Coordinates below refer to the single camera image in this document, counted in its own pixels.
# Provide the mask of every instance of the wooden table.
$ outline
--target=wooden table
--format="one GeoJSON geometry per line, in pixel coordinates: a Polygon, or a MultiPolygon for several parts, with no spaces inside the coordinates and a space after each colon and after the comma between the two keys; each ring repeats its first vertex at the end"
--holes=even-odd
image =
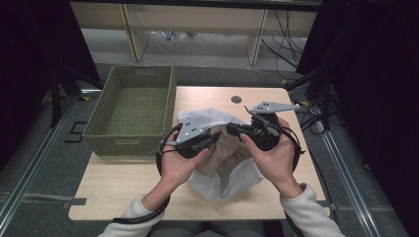
{"type": "MultiPolygon", "coordinates": [[[[262,101],[290,104],[288,92],[278,88],[232,88],[232,87],[178,87],[173,123],[177,124],[179,111],[216,108],[239,119],[249,120],[244,109],[262,101]],[[240,104],[231,102],[239,96],[240,104]]],[[[307,150],[305,140],[294,111],[278,113],[290,123],[298,136],[302,150],[307,150]]],[[[154,156],[97,156],[92,154],[76,198],[86,198],[84,205],[72,205],[69,217],[72,220],[111,220],[121,214],[131,201],[140,194],[149,192],[159,181],[154,156]]],[[[306,182],[317,192],[318,200],[325,200],[317,174],[308,152],[301,155],[294,172],[299,182],[306,182]]],[[[163,219],[166,220],[244,220],[283,219],[284,211],[279,193],[267,180],[250,190],[231,197],[225,202],[204,199],[188,184],[172,195],[163,219]]]]}

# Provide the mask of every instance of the person's left hand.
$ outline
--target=person's left hand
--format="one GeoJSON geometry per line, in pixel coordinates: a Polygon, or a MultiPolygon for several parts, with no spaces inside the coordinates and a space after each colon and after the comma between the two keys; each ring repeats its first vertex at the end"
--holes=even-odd
{"type": "MultiPolygon", "coordinates": [[[[174,131],[168,138],[168,141],[175,140],[178,131],[174,131]]],[[[208,155],[209,150],[204,149],[197,156],[187,159],[181,156],[173,146],[166,145],[163,147],[165,152],[161,158],[161,181],[176,187],[188,181],[194,169],[208,155]]]]}

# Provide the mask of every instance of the wicker basket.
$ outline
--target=wicker basket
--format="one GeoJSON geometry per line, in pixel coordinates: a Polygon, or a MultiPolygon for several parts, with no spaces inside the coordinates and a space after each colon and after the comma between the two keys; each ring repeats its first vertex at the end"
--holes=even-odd
{"type": "Polygon", "coordinates": [[[100,156],[155,150],[172,128],[171,66],[114,66],[83,137],[100,156]]]}

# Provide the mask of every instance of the floor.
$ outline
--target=floor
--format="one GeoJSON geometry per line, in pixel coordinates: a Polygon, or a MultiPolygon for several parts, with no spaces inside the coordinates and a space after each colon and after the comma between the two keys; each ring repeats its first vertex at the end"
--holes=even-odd
{"type": "MultiPolygon", "coordinates": [[[[265,76],[263,80],[270,80],[271,85],[284,83],[283,79],[286,77],[291,78],[290,80],[298,77],[292,66],[282,59],[277,60],[277,57],[264,45],[260,48],[257,65],[249,65],[243,36],[200,34],[196,38],[180,37],[167,40],[162,33],[155,33],[151,36],[141,61],[133,62],[125,32],[83,30],[83,35],[102,76],[109,73],[111,64],[135,64],[174,65],[198,69],[234,68],[263,75],[265,76]]],[[[279,48],[270,37],[265,37],[264,41],[275,50],[279,48]]],[[[300,48],[303,48],[305,39],[294,39],[294,41],[300,48]]],[[[289,50],[282,50],[281,54],[289,61],[294,61],[289,50]]],[[[297,89],[303,91],[304,88],[305,85],[302,85],[297,89]]],[[[84,89],[94,88],[85,85],[84,89]]],[[[303,100],[301,93],[293,93],[291,96],[295,100],[303,100]]],[[[86,107],[88,107],[87,110],[94,107],[97,98],[92,96],[92,100],[91,103],[75,102],[69,114],[70,119],[72,117],[75,117],[75,121],[87,119],[88,115],[80,115],[86,107]]],[[[45,103],[44,106],[44,110],[48,111],[49,103],[45,103]]],[[[310,109],[312,114],[316,113],[315,108],[310,109]]],[[[303,121],[307,119],[306,115],[309,114],[303,113],[297,116],[300,121],[303,121]]],[[[41,145],[42,138],[47,136],[48,127],[43,124],[48,123],[49,120],[49,113],[40,114],[40,118],[37,119],[29,134],[31,139],[24,142],[10,162],[8,169],[2,172],[0,176],[2,203],[7,200],[7,195],[19,185],[20,178],[27,167],[26,164],[30,164],[33,154],[37,153],[41,145]]],[[[347,236],[407,236],[380,190],[374,175],[362,167],[362,155],[342,121],[336,117],[331,118],[331,122],[332,129],[328,135],[316,135],[315,132],[310,132],[310,129],[321,129],[320,123],[304,131],[313,161],[318,165],[319,176],[325,190],[329,191],[327,192],[329,201],[336,207],[332,211],[331,218],[338,222],[347,236]],[[334,146],[328,145],[330,141],[334,143],[334,146]],[[345,172],[349,174],[350,179],[342,176],[345,172]],[[348,192],[354,189],[352,185],[355,185],[358,196],[353,196],[348,192]],[[371,216],[364,217],[373,222],[362,221],[364,214],[370,214],[371,216]]],[[[71,130],[73,124],[74,122],[65,124],[63,130],[71,130]]],[[[77,137],[77,134],[60,134],[56,139],[65,141],[77,137]]],[[[62,147],[55,145],[50,148],[50,153],[57,157],[40,164],[40,171],[35,175],[32,185],[27,190],[28,194],[20,203],[19,208],[15,210],[15,216],[8,220],[10,223],[6,223],[8,228],[5,236],[44,236],[44,233],[56,233],[54,230],[56,228],[61,233],[66,233],[62,236],[91,236],[92,233],[100,233],[103,230],[107,225],[106,222],[74,223],[66,218],[68,209],[65,206],[71,201],[77,183],[80,181],[79,178],[68,177],[82,177],[83,174],[82,169],[73,170],[71,167],[77,166],[78,163],[80,166],[85,165],[91,152],[87,144],[81,145],[81,148],[80,146],[76,148],[66,143],[62,147]],[[74,159],[71,156],[72,149],[77,149],[78,154],[83,154],[80,159],[74,159]],[[64,172],[62,172],[63,166],[68,167],[64,172]],[[54,173],[54,170],[59,170],[60,173],[54,173]],[[44,216],[46,221],[42,221],[40,216],[44,216]]],[[[290,228],[284,226],[286,236],[293,236],[290,228]]]]}

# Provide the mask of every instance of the person's right hand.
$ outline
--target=person's right hand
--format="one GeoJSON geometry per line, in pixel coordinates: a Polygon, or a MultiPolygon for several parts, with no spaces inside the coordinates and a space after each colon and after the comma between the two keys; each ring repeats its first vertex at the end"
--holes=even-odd
{"type": "MultiPolygon", "coordinates": [[[[280,127],[290,127],[289,123],[279,118],[280,127]]],[[[284,134],[280,142],[269,151],[262,151],[246,134],[240,134],[246,148],[252,154],[256,165],[266,179],[272,182],[284,198],[295,198],[302,189],[293,177],[293,142],[284,134]]]]}

